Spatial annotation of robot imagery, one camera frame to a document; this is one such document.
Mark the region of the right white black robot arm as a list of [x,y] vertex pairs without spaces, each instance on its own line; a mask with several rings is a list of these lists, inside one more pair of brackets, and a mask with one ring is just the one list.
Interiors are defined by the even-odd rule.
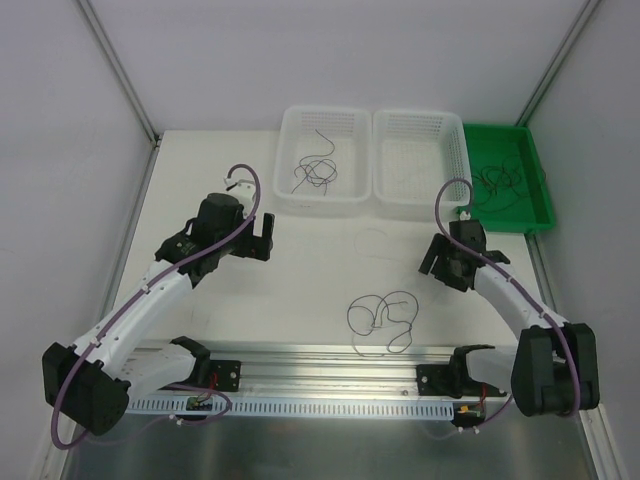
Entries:
[[477,220],[457,220],[436,234],[419,267],[444,285],[484,298],[517,344],[455,348],[445,368],[427,380],[441,395],[461,398],[482,385],[510,394],[527,416],[570,416],[600,403],[596,337],[546,306],[521,281],[510,259],[486,247]]

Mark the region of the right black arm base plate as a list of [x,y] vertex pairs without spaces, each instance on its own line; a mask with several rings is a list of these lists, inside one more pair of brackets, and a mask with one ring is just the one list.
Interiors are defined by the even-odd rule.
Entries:
[[452,396],[449,366],[446,364],[419,364],[415,368],[416,384],[420,396]]

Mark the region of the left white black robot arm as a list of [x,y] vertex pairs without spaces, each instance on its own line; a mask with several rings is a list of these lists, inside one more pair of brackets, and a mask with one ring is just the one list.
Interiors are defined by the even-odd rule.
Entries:
[[166,239],[136,289],[71,345],[54,343],[42,357],[44,393],[52,407],[51,435],[66,416],[100,436],[129,404],[166,386],[199,390],[211,384],[209,350],[186,336],[141,360],[130,356],[151,327],[191,293],[228,256],[266,262],[275,217],[265,214],[253,232],[260,201],[256,185],[235,183],[211,193],[197,215]]

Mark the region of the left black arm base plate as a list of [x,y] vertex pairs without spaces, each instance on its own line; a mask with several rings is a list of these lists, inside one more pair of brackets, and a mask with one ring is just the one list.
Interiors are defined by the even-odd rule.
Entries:
[[208,386],[220,392],[237,392],[240,387],[242,363],[238,360],[211,360]]

